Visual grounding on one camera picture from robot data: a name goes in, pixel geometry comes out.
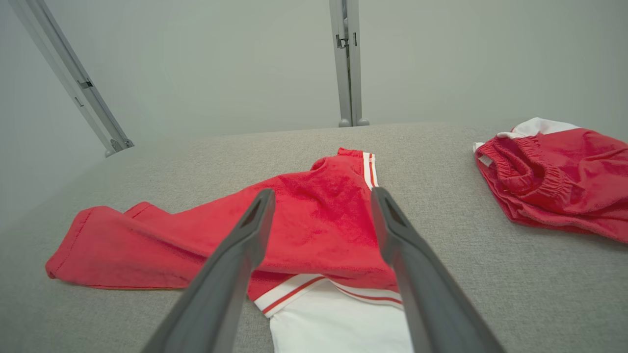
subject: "red garment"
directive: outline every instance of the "red garment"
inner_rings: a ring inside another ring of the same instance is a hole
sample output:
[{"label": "red garment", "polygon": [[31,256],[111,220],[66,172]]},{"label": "red garment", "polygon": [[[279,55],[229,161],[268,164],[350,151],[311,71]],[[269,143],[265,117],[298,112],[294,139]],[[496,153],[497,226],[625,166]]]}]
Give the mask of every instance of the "red garment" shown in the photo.
[{"label": "red garment", "polygon": [[628,144],[534,118],[474,151],[510,220],[628,242]]},{"label": "red garment", "polygon": [[249,297],[267,316],[323,278],[354,298],[400,305],[394,273],[377,246],[374,185],[374,156],[341,148],[310,171],[279,175],[178,214],[147,202],[123,214],[93,207],[76,216],[46,270],[50,278],[96,288],[184,288],[257,193],[272,188],[268,249],[249,285]]}]

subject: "clothing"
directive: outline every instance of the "clothing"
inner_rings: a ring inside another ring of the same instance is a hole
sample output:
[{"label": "clothing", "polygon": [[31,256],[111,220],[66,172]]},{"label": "clothing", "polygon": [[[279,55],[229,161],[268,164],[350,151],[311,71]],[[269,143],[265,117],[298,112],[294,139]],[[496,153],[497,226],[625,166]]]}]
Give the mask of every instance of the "clothing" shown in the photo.
[{"label": "clothing", "polygon": [[536,117],[474,153],[510,220],[628,242],[628,144]]},{"label": "clothing", "polygon": [[[93,207],[77,215],[46,270],[50,278],[95,288],[185,288],[259,191],[272,188],[273,225],[264,261],[251,276],[249,298],[270,318],[296,300],[320,301],[309,291],[333,285],[343,300],[357,299],[370,304],[366,307],[388,304],[377,309],[387,317],[403,306],[373,226],[374,162],[372,154],[340,148],[310,171],[279,175],[178,214],[147,202],[125,213]],[[291,337],[273,332],[277,335]]]}]

